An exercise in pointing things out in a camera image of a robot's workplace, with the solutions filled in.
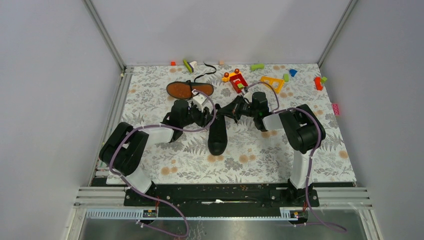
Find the black sneaker with laces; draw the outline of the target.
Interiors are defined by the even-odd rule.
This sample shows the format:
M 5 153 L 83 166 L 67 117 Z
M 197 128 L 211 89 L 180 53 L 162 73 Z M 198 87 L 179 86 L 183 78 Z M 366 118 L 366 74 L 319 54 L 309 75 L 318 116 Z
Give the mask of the black sneaker with laces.
M 209 135 L 207 140 L 208 150 L 211 155 L 219 156 L 222 155 L 228 144 L 228 135 L 226 127 L 226 116 L 216 115 L 213 123 L 209 127 Z

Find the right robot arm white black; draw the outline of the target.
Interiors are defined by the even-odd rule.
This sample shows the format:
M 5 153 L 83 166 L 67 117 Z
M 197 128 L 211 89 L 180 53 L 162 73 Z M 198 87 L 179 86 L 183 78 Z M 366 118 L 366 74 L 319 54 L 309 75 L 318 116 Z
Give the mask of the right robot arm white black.
M 284 130 L 294 153 L 288 181 L 293 188 L 287 191 L 286 198 L 293 206 L 301 205 L 307 199 L 304 189 L 312 183 L 312 156 L 326 137 L 324 127 L 306 104 L 272 113 L 265 93 L 257 91 L 251 100 L 237 96 L 228 105 L 218 108 L 207 142 L 212 155 L 221 155 L 226 150 L 228 137 L 225 118 L 237 122 L 242 116 L 251 117 L 261 132 Z

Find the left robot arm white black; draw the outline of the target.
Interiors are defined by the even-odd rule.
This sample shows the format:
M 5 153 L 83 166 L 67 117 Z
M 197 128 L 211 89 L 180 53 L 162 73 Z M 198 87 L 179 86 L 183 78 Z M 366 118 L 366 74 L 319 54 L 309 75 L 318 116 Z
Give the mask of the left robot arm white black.
M 155 192 L 151 189 L 153 180 L 140 167 L 146 148 L 175 142 L 192 124 L 204 130 L 212 124 L 216 113 L 216 109 L 209 110 L 196 101 L 176 100 L 160 123 L 133 127 L 120 122 L 99 151 L 98 158 L 111 173 L 137 191 L 135 197 L 142 205 L 148 206 L 154 202 Z

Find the floral patterned table mat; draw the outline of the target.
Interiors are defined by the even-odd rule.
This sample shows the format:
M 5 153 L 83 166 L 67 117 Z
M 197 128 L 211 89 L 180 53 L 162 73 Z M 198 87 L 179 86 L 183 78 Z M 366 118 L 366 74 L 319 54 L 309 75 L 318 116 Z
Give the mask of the floral patterned table mat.
M 266 94 L 270 109 L 306 104 L 321 122 L 326 137 L 313 155 L 313 182 L 356 180 L 328 93 L 316 90 L 314 78 L 321 75 L 317 64 L 267 64 L 255 71 L 247 64 L 219 65 L 215 74 L 203 76 L 197 82 L 212 84 L 213 102 L 225 106 L 236 97 L 236 92 L 222 77 L 235 69 L 240 69 L 252 92 Z M 298 71 L 295 77 L 291 77 L 290 69 Z M 193 80 L 210 71 L 205 65 L 198 66 L 194 73 L 184 66 L 134 67 L 121 120 L 135 127 L 161 122 L 174 103 L 166 86 L 174 81 Z M 284 83 L 280 93 L 260 81 L 263 76 L 284 79 L 284 74 L 289 74 L 289 82 Z M 286 182 L 294 152 L 285 132 L 259 131 L 250 117 L 243 116 L 237 122 L 226 119 L 228 144 L 222 155 L 210 154 L 209 133 L 193 124 L 175 142 L 147 147 L 139 166 L 156 184 Z

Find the red duplo block assembly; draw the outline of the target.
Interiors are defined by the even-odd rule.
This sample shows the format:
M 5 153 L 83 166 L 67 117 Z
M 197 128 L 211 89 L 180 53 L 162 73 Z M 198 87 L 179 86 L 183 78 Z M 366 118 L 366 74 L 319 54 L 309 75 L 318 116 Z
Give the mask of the red duplo block assembly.
M 230 83 L 237 94 L 240 94 L 248 87 L 248 84 L 239 68 L 236 68 L 233 72 L 225 72 L 221 80 L 224 83 Z

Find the overturned shoe orange sole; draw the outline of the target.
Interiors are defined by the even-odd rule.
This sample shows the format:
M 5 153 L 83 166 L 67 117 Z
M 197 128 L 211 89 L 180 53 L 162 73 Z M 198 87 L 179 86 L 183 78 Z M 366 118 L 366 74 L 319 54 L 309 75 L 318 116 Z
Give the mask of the overturned shoe orange sole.
M 200 74 L 193 80 L 187 81 L 174 81 L 166 86 L 166 92 L 169 96 L 175 99 L 188 100 L 191 99 L 195 94 L 193 90 L 203 92 L 207 96 L 211 96 L 214 93 L 214 86 L 206 82 L 197 82 L 200 78 L 213 75 L 217 72 L 217 68 L 211 64 L 204 63 L 205 66 L 212 68 L 212 71 Z

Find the green curved toy block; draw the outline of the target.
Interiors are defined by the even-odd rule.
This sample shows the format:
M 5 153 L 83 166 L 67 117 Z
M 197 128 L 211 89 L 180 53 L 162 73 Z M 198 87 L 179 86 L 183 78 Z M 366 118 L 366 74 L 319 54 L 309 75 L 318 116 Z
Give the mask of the green curved toy block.
M 256 71 L 256 70 L 263 70 L 264 69 L 264 67 L 265 67 L 265 65 L 263 64 L 263 63 L 257 63 L 257 64 L 252 64 L 251 66 L 250 66 L 250 70 L 253 72 L 253 71 Z

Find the green purple white toy blocks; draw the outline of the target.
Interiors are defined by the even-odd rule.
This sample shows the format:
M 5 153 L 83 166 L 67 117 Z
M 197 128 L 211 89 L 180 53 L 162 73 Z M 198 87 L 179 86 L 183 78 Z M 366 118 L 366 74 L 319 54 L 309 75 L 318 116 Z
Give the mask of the green purple white toy blocks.
M 197 61 L 187 61 L 186 59 L 183 59 L 183 64 L 190 74 L 195 72 L 198 65 Z

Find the small green toy block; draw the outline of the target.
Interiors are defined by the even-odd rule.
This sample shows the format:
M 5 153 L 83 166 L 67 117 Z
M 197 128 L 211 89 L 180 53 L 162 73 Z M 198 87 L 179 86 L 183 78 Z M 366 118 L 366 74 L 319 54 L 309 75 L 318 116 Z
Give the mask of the small green toy block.
M 288 73 L 285 73 L 283 75 L 283 80 L 285 83 L 288 83 L 290 81 L 290 75 Z

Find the blue toy block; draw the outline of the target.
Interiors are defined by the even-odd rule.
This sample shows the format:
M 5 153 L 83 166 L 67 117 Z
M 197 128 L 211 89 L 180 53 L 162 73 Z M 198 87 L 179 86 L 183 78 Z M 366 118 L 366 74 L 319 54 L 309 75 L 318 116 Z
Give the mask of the blue toy block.
M 298 71 L 297 70 L 295 70 L 295 69 L 290 69 L 289 70 L 289 74 L 291 75 L 291 77 L 295 77 L 296 76 L 296 74 L 298 73 Z

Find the red and green toy blocks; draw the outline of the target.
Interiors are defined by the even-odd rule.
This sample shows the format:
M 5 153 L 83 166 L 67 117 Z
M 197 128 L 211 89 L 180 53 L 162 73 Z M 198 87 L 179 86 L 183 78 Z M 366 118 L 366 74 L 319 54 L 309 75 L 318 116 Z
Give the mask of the red and green toy blocks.
M 314 78 L 314 84 L 315 84 L 315 88 L 318 91 L 322 91 L 324 89 L 324 84 L 327 82 L 328 78 L 327 77 L 320 77 L 317 76 Z

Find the pink lego brick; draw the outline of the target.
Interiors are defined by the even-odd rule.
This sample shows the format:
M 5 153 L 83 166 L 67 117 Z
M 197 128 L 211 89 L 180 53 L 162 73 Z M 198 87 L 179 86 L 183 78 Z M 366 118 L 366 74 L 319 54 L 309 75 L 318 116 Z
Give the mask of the pink lego brick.
M 332 104 L 332 109 L 333 109 L 333 112 L 334 112 L 334 114 L 336 116 L 339 116 L 340 115 L 340 109 L 339 109 L 339 105 L 338 104 L 333 103 Z

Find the yellow triangular toy frame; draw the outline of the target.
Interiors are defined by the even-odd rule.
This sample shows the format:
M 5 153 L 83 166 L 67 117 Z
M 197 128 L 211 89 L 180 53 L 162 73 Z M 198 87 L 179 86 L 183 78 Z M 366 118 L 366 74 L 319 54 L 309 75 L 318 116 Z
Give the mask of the yellow triangular toy frame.
M 260 81 L 263 83 L 267 83 L 270 85 L 270 87 L 277 93 L 279 94 L 285 84 L 285 80 L 284 79 L 280 79 L 280 78 L 273 78 L 273 77 L 269 77 L 269 76 L 262 76 L 260 78 Z

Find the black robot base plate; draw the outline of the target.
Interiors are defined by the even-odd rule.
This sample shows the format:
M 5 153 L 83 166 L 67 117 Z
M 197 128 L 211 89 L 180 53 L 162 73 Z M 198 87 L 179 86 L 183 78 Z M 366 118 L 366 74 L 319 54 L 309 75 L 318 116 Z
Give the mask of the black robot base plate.
M 143 197 L 134 190 L 124 190 L 126 207 L 152 207 L 159 217 L 278 217 L 281 207 L 302 209 L 323 202 L 319 187 L 353 187 L 352 182 L 313 183 L 308 195 L 290 183 L 232 184 L 153 184 Z

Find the aluminium frame rails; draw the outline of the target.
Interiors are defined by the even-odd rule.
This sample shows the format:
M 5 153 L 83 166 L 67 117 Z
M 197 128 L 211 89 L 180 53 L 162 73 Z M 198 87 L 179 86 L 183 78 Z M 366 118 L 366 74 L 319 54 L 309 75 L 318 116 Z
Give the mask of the aluminium frame rails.
M 346 0 L 96 0 L 126 64 L 315 63 Z M 81 0 L 0 3 L 0 237 L 58 240 L 121 69 Z

